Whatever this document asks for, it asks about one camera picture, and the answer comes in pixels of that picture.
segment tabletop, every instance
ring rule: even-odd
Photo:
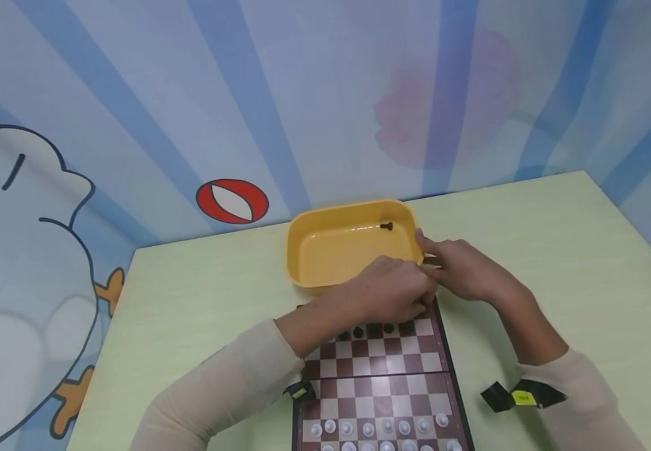
[[[651,449],[651,247],[585,172],[413,200],[433,239],[467,239],[524,281],[595,361]],[[137,250],[69,451],[126,450],[153,397],[264,318],[309,298],[284,273],[287,224]],[[531,409],[493,413],[480,392],[515,382],[497,315],[441,289],[478,450],[548,450]],[[289,450],[291,400],[213,438],[211,450]]]

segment wall mural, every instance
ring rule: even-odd
[[[0,451],[64,449],[136,248],[582,169],[651,245],[647,3],[0,0]]]
[[[82,405],[93,365],[73,369],[96,328],[97,299],[111,317],[125,282],[121,267],[94,280],[73,230],[94,190],[47,138],[0,125],[0,442],[53,398],[50,432],[62,438]]]

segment yellow bowl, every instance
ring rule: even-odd
[[[416,228],[414,213],[400,200],[302,213],[288,228],[286,272],[293,284],[316,294],[352,279],[378,256],[420,264]]]

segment beige sleeve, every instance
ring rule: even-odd
[[[272,319],[256,324],[160,393],[132,451],[203,451],[210,438],[281,398],[303,361]]]
[[[618,411],[618,399],[596,365],[568,350],[546,365],[517,365],[521,377],[540,381],[568,399],[539,410],[559,451],[645,451]]]

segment blue striped wall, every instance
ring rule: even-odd
[[[651,242],[648,8],[0,0],[0,124],[92,181],[73,231],[96,281],[137,247],[576,169]],[[203,206],[219,180],[239,204]],[[0,450],[63,450],[56,408]]]

